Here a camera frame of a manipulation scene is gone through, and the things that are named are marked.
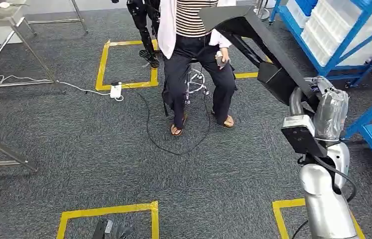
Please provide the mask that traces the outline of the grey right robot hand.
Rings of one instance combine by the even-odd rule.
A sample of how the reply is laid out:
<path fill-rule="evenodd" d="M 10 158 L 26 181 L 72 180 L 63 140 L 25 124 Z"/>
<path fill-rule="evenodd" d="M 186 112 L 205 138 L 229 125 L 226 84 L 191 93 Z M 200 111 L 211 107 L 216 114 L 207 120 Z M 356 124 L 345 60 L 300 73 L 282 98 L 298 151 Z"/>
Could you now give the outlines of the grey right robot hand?
<path fill-rule="evenodd" d="M 337 89 L 323 76 L 304 79 L 312 91 L 320 94 L 320 101 L 311 119 L 312 135 L 322 141 L 339 141 L 347 118 L 349 95 Z"/>

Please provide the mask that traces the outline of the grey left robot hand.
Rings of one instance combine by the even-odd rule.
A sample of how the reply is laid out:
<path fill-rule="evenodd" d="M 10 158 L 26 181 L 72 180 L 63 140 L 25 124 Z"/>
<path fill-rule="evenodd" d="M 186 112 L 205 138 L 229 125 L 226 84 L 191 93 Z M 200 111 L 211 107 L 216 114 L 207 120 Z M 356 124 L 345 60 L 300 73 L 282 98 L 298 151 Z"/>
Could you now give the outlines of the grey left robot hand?
<path fill-rule="evenodd" d="M 131 227 L 116 225 L 109 219 L 99 219 L 92 239 L 126 239 L 131 234 Z"/>

